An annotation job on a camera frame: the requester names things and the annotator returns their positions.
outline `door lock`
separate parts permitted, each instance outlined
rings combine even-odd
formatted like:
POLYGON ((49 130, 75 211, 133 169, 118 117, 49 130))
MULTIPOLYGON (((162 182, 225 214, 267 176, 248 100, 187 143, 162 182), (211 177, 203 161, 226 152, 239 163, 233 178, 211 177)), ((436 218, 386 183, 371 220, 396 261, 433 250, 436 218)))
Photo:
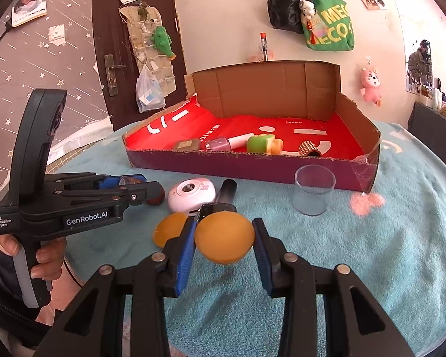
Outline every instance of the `door lock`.
POLYGON ((115 70, 126 68, 125 64, 114 65, 114 55, 104 55, 104 63, 106 66, 107 87, 109 89, 109 96, 116 96, 119 94, 117 89, 117 81, 115 79, 115 70))

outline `blue towel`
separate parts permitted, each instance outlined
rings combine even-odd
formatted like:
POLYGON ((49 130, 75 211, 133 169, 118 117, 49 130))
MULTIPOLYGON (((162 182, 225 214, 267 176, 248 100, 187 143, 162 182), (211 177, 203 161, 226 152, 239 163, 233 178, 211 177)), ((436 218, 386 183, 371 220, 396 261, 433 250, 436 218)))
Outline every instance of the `blue towel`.
MULTIPOLYGON (((423 356, 446 337, 446 166, 402 127, 376 125, 383 142, 369 196, 335 190, 327 212, 306 217, 291 206, 291 185, 237 180, 234 203, 248 219, 262 217, 271 236, 311 264, 349 264, 413 351, 423 356)), ((60 171, 143 173, 166 191, 195 177, 132 169, 120 138, 130 127, 60 171)), ((211 179, 216 187, 224 180, 211 179)), ((152 232, 168 213, 166 203, 130 207, 122 223, 69 237, 71 266, 87 279, 105 263, 116 268, 137 264, 158 250, 152 232)), ((277 355, 283 300, 267 297, 252 251, 229 266, 213 264, 196 251, 187 289, 165 304, 169 341, 188 356, 277 355)), ((323 355, 323 319, 319 322, 323 355)))

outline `blue gripper pad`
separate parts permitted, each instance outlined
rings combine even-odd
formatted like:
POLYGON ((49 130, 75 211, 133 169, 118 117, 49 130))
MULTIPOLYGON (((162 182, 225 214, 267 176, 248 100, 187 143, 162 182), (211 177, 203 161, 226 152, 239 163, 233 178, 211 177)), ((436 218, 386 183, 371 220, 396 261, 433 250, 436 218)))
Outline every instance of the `blue gripper pad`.
MULTIPOLYGON (((121 181, 121 178, 124 176, 111 176, 107 177, 103 181, 99 183, 99 189, 113 189, 119 186, 119 181, 121 181)), ((131 176, 125 176, 125 177, 132 177, 134 179, 139 179, 141 181, 147 182, 147 179, 143 175, 131 175, 131 176)))
POLYGON ((191 264, 193 263, 193 257, 195 254, 195 229, 196 221, 188 218, 186 224, 191 224, 190 232, 183 245, 182 255, 177 266, 177 283, 175 284, 175 292, 177 297, 187 287, 188 278, 190 276, 191 264))
POLYGON ((252 225, 255 228, 255 243, 253 244, 253 250, 255 251, 256 263, 258 264, 259 276, 263 284, 263 288, 266 290, 269 296, 272 291, 271 280, 271 264, 269 262, 268 255, 264 249, 263 241, 261 240, 260 233, 256 229, 256 219, 252 221, 252 225))

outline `dark brown door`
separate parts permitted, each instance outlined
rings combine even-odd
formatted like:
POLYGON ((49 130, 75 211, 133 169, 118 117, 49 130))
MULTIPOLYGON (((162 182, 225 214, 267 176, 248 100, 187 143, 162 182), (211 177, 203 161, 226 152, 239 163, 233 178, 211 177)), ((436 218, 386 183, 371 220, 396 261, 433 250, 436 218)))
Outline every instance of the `dark brown door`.
MULTIPOLYGON (((172 60, 174 66, 175 84, 177 89, 165 97, 165 103, 172 106, 181 102, 186 97, 186 88, 183 76, 186 74, 183 61, 182 43, 180 42, 179 29, 177 28, 174 0, 143 0, 151 7, 158 9, 162 16, 162 24, 172 39, 172 51, 176 58, 172 60)), ((135 58, 131 52, 129 32, 123 22, 119 8, 120 0, 92 0, 93 33, 98 62, 99 78, 104 86, 103 94, 107 111, 111 116, 114 130, 120 129, 132 122, 146 119, 156 111, 139 113, 136 102, 136 82, 139 70, 135 58), (114 65, 126 65, 125 68, 116 69, 115 77, 119 93, 109 95, 109 87, 106 77, 104 55, 114 56, 114 65)))

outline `yellow ball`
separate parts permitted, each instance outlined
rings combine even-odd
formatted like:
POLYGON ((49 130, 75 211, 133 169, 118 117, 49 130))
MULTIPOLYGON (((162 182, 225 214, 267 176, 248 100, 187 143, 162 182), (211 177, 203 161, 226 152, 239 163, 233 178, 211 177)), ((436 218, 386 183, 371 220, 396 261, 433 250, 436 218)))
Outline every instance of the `yellow ball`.
POLYGON ((160 248, 165 246, 167 240, 177 237, 182 232, 187 215, 182 212, 172 213, 163 219, 153 232, 153 242, 160 248))
POLYGON ((195 244, 204 257, 219 264, 235 263, 255 241, 251 222, 236 212, 216 212, 198 223, 195 244))

